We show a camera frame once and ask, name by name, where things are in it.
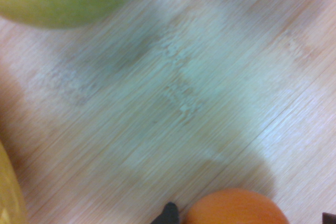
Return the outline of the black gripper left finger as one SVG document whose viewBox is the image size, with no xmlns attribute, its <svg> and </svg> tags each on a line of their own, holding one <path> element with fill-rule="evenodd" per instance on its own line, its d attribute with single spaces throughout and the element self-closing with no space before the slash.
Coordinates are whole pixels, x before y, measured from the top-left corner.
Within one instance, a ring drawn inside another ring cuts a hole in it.
<svg viewBox="0 0 336 224">
<path fill-rule="evenodd" d="M 168 202 L 151 224 L 180 224 L 180 214 L 177 205 L 173 202 Z"/>
</svg>

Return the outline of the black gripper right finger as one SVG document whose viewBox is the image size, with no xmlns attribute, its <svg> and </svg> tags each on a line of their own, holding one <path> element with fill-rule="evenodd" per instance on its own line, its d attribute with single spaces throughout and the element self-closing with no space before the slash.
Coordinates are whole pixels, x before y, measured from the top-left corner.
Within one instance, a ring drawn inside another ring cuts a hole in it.
<svg viewBox="0 0 336 224">
<path fill-rule="evenodd" d="M 322 224 L 336 224 L 336 214 L 322 213 Z"/>
</svg>

